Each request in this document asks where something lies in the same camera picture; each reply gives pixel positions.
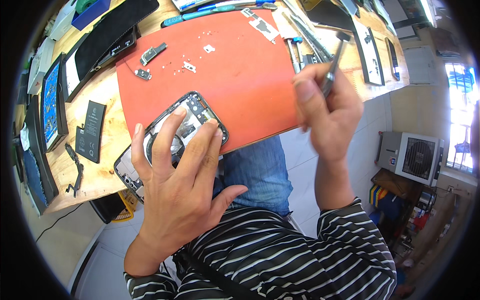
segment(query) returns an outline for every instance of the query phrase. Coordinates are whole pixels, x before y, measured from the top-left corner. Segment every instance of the phone battery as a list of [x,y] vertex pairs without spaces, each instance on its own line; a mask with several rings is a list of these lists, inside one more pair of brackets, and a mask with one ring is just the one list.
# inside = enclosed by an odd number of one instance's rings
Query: phone battery
[[89,101],[85,125],[83,128],[77,126],[75,138],[75,152],[97,164],[100,162],[100,138],[106,107]]

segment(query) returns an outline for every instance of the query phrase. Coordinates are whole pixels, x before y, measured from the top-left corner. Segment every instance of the wooden workbench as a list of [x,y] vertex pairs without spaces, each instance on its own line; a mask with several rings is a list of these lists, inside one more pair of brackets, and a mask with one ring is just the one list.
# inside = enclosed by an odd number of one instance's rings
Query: wooden workbench
[[[123,0],[112,0],[110,9],[117,7],[122,2]],[[160,4],[159,8],[138,24],[142,36],[160,30],[160,23],[163,20],[178,15],[176,8],[170,0],[158,0],[158,2]],[[273,15],[281,36],[298,36],[299,34],[290,27],[281,15],[283,11],[288,12],[288,9],[282,7],[280,2],[276,4],[279,6],[279,9],[273,12]],[[365,26],[372,28],[383,67],[385,86],[373,86],[364,83],[360,57],[354,42],[344,47],[339,67],[350,79],[361,99],[366,101],[406,86],[409,81],[407,65],[398,38],[386,29],[384,23],[375,13],[367,12],[363,8],[360,8],[360,10],[361,19],[357,18],[357,20]],[[99,20],[100,17],[82,31],[71,28],[62,39],[56,42],[52,60],[55,60],[61,52],[67,53],[83,34],[92,30],[93,24]],[[325,46],[334,53],[338,44],[335,31],[323,28],[317,28],[316,31],[322,38]],[[400,81],[396,81],[390,71],[390,62],[385,43],[386,37],[395,45],[398,64],[401,70]],[[304,53],[311,53],[306,43],[303,43],[302,47]],[[74,162],[63,146],[59,146],[53,152],[47,153],[48,163],[59,189],[59,195],[52,201],[45,213],[58,211],[71,205],[97,199],[125,189],[124,184],[113,170],[113,164],[128,145],[130,145],[131,138],[123,115],[114,64],[99,70],[78,93],[72,103],[65,103],[69,135],[64,141],[72,145],[72,147],[75,147],[76,126],[84,123],[89,100],[107,105],[101,139],[100,163],[96,164],[79,156],[80,162],[84,165],[84,172],[80,189],[77,192],[76,198],[74,198],[72,192],[65,192],[69,183],[75,183],[77,177],[77,168]]]

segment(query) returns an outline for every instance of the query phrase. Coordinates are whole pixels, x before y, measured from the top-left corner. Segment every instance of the shirt sleeve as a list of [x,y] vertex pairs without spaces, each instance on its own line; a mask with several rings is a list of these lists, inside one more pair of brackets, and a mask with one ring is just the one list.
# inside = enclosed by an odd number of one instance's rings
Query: shirt sleeve
[[171,300],[177,293],[177,284],[167,273],[135,278],[124,272],[123,276],[133,300]]
[[359,277],[351,284],[350,295],[360,299],[390,297],[396,285],[395,262],[377,226],[361,207],[360,198],[347,207],[322,211],[317,234],[320,241],[335,244],[339,254],[346,253],[355,261],[351,271]]

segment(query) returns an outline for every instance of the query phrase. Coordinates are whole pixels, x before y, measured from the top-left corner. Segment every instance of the fan grille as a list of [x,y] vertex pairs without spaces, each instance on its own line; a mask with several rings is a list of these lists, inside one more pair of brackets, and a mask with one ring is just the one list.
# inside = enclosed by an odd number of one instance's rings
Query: fan grille
[[408,138],[402,171],[428,180],[432,168],[435,142]]

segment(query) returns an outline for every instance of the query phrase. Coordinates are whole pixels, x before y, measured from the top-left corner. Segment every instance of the portable air cooler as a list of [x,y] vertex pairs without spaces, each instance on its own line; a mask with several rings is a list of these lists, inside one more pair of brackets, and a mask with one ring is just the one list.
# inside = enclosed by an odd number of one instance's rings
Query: portable air cooler
[[444,140],[408,132],[379,132],[375,163],[397,175],[436,186]]

